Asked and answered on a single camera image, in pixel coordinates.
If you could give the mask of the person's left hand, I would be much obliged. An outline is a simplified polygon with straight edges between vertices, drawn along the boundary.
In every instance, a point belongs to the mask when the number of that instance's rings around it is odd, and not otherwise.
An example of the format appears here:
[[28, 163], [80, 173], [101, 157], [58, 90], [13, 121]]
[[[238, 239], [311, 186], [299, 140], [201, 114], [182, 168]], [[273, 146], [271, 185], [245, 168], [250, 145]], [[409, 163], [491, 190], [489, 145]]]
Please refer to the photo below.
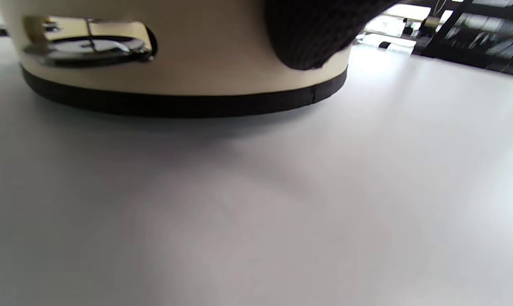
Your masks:
[[396, 0], [266, 0], [264, 21], [271, 47], [289, 68], [322, 68], [345, 50], [373, 18]]

